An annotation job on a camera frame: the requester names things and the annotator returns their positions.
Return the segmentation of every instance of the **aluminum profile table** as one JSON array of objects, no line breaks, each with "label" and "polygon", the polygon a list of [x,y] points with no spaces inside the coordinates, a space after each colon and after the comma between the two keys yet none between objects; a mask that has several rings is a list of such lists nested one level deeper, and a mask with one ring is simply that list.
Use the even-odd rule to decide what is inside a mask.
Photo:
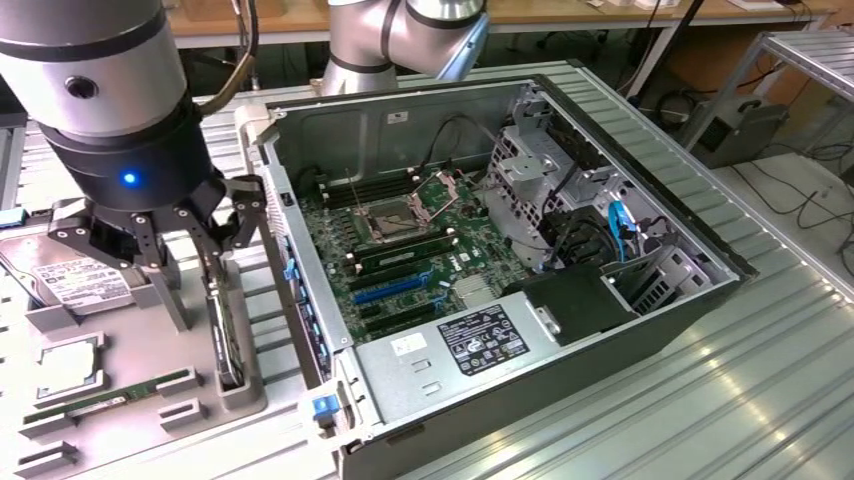
[{"label": "aluminum profile table", "polygon": [[[720,104],[731,97],[739,82],[763,53],[774,55],[784,65],[800,70],[848,102],[854,102],[854,30],[762,33],[752,42],[715,95],[710,107],[691,120],[680,138],[690,150],[708,127]],[[774,75],[759,91],[767,91]]]},{"label": "aluminum profile table", "polygon": [[[659,355],[404,479],[850,478],[850,288],[779,235],[587,70],[554,62],[481,69],[471,78],[522,73],[551,78],[762,274]],[[405,86],[428,83],[421,76],[401,79]],[[244,102],[309,95],[307,87],[248,94],[229,109]],[[30,146],[42,142],[32,131],[26,138]],[[205,121],[205,138],[217,165],[237,168],[228,112]],[[36,157],[49,162],[54,174],[61,170],[42,149],[29,149],[24,171]],[[21,184],[18,196],[33,199],[44,185],[34,178]],[[172,245],[183,241],[176,238]],[[293,370],[296,357],[287,344],[284,321],[280,316],[276,320],[275,305],[259,306],[265,297],[257,292],[269,288],[271,273],[263,260],[251,252],[247,255],[253,261],[244,275],[255,277],[247,284],[247,302],[256,312],[256,325],[271,322],[280,332],[277,341],[263,344],[271,345],[268,352],[275,356],[275,361],[261,365],[271,408],[83,478],[176,478],[177,472],[185,472],[180,478],[187,479],[336,478],[331,456],[312,447],[295,410],[304,385]],[[0,356],[4,335],[0,333]],[[5,367],[0,364],[0,390]]]}]

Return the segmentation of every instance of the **blue led light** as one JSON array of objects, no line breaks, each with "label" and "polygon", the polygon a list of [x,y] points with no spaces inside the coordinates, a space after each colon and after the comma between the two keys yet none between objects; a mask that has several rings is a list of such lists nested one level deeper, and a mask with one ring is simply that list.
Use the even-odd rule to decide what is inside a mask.
[{"label": "blue led light", "polygon": [[127,186],[133,186],[139,183],[139,176],[133,172],[127,172],[121,175],[121,182]]}]

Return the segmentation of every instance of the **blue pcie slot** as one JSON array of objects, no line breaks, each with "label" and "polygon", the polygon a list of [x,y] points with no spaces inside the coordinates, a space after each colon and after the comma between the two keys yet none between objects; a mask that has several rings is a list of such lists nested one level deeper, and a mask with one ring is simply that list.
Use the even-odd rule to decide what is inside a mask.
[{"label": "blue pcie slot", "polygon": [[376,300],[381,300],[383,298],[391,297],[392,295],[403,293],[408,290],[415,290],[416,288],[421,288],[424,285],[427,285],[427,282],[429,281],[431,276],[432,276],[432,270],[428,272],[420,273],[417,277],[409,280],[401,280],[381,288],[377,288],[376,290],[357,293],[353,297],[353,303],[356,305],[363,305]]}]

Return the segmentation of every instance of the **power supply label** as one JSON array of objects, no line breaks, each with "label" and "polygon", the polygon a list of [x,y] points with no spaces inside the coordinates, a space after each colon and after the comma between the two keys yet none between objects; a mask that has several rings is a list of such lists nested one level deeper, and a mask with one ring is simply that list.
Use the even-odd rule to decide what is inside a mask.
[{"label": "power supply label", "polygon": [[439,333],[469,377],[531,351],[500,305],[443,323]]}]

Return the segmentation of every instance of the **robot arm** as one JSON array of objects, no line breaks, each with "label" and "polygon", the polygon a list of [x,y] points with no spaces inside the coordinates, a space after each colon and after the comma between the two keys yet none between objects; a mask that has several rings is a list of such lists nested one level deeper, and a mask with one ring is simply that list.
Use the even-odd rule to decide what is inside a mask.
[{"label": "robot arm", "polygon": [[[0,72],[85,195],[54,210],[52,238],[115,268],[161,267],[159,234],[187,230],[200,256],[217,257],[251,236],[264,197],[256,177],[223,179],[200,122],[245,77],[257,28],[227,87],[196,106],[160,0],[2,3]],[[225,195],[247,208],[217,225]]]},{"label": "robot arm", "polygon": [[484,0],[329,0],[323,94],[396,87],[393,64],[461,80],[483,49]]},{"label": "robot arm", "polygon": [[[2,2],[0,73],[85,195],[54,209],[49,235],[115,268],[161,267],[159,236],[176,230],[191,233],[209,267],[248,245],[265,206],[261,182],[223,178],[200,128],[252,66],[257,15],[255,1],[245,3],[245,56],[220,94],[196,106],[161,0]],[[393,63],[449,80],[471,69],[485,41],[484,0],[329,0],[329,8],[325,94],[392,88]],[[219,225],[212,213],[227,195],[235,211]]]}]

